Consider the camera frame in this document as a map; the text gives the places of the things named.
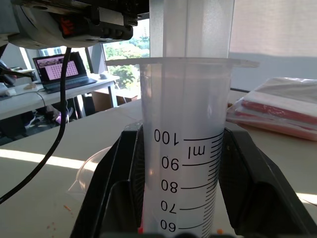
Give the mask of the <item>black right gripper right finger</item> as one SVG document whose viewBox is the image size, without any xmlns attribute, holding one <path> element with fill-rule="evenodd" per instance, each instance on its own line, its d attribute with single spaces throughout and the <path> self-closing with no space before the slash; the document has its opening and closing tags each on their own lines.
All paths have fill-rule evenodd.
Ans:
<svg viewBox="0 0 317 238">
<path fill-rule="evenodd" d="M 226 123 L 219 184 L 231 227 L 245 238 L 315 238 L 317 225 L 280 168 L 249 133 Z"/>
</svg>

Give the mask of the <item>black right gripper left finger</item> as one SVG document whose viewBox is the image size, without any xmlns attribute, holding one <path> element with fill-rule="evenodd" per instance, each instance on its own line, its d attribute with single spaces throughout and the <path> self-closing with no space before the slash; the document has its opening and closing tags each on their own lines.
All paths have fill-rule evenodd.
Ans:
<svg viewBox="0 0 317 238">
<path fill-rule="evenodd" d="M 140 121 L 127 125 L 97 165 L 72 238 L 123 238 L 141 225 L 145 152 Z"/>
</svg>

